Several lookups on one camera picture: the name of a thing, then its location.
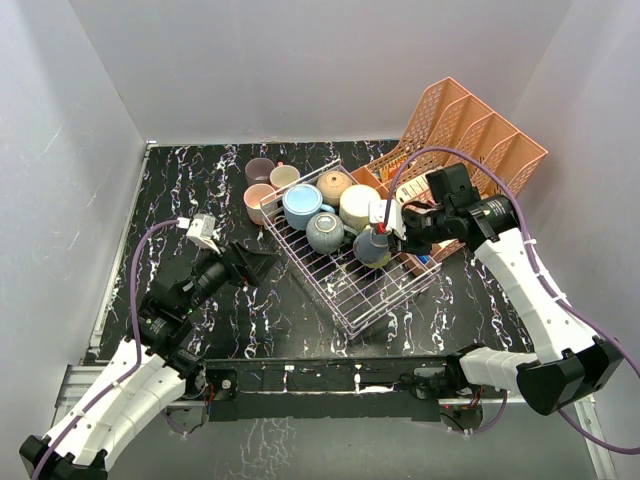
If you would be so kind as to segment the light blue mug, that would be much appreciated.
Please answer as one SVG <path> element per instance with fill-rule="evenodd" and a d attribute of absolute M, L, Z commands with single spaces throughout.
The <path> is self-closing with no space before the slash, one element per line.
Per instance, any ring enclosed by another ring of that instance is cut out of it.
<path fill-rule="evenodd" d="M 295 230 L 305 230 L 309 220 L 318 213 L 335 214 L 335 209 L 324 203 L 320 190 L 310 184 L 289 188 L 282 197 L 285 218 Z"/>

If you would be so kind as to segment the beige round mug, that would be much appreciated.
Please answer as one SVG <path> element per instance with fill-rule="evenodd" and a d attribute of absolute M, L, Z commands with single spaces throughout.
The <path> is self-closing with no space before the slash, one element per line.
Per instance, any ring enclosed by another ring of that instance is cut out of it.
<path fill-rule="evenodd" d="M 352 179 L 341 171 L 327 171 L 316 182 L 325 204 L 338 207 L 342 194 L 353 185 Z"/>

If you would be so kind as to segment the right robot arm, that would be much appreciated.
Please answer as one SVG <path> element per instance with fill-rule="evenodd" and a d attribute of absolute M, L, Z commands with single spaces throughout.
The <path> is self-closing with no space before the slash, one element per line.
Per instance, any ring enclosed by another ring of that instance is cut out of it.
<path fill-rule="evenodd" d="M 449 356 L 445 376 L 455 395 L 480 385 L 520 394 L 549 415 L 599 389 L 622 361 L 612 342 L 561 307 L 532 268 L 515 205 L 505 195 L 484 198 L 460 163 L 426 176 L 434 202 L 395 203 L 389 222 L 403 251 L 425 254 L 434 243 L 458 240 L 490 271 L 523 321 L 534 351 L 516 354 L 471 346 Z"/>

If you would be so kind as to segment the yellow-green mug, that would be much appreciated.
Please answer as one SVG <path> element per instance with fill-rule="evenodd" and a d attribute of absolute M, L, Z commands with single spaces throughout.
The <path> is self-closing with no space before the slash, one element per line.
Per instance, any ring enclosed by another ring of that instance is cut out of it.
<path fill-rule="evenodd" d="M 379 269 L 386 266 L 392 258 L 392 253 L 387 252 L 382 258 L 376 262 L 367 263 L 366 266 L 372 269 Z"/>

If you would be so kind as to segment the small grey-blue cup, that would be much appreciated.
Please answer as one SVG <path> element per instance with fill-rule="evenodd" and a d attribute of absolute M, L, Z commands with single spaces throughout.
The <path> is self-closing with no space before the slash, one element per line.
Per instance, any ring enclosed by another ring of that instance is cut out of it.
<path fill-rule="evenodd" d="M 356 259 L 365 266 L 376 262 L 390 252 L 388 235 L 367 226 L 354 240 L 353 251 Z"/>

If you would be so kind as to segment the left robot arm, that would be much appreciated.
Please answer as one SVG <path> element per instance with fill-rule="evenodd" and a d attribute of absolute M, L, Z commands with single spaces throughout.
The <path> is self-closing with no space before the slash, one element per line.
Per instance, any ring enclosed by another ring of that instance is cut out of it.
<path fill-rule="evenodd" d="M 33 479 L 105 479 L 131 441 L 173 401 L 194 399 L 206 387 L 199 358 L 182 343 L 189 320 L 222 286 L 257 287 L 277 261 L 273 252 L 232 242 L 200 259 L 168 285 L 154 281 L 132 329 L 109 364 L 70 412 L 19 449 Z"/>

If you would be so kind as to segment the grey mug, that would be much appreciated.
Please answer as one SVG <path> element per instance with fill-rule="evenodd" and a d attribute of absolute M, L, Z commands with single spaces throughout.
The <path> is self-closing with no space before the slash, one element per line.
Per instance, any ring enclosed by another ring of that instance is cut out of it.
<path fill-rule="evenodd" d="M 312 250 L 321 255 L 336 252 L 344 242 L 351 243 L 359 232 L 333 213 L 314 215 L 306 226 L 306 238 Z"/>

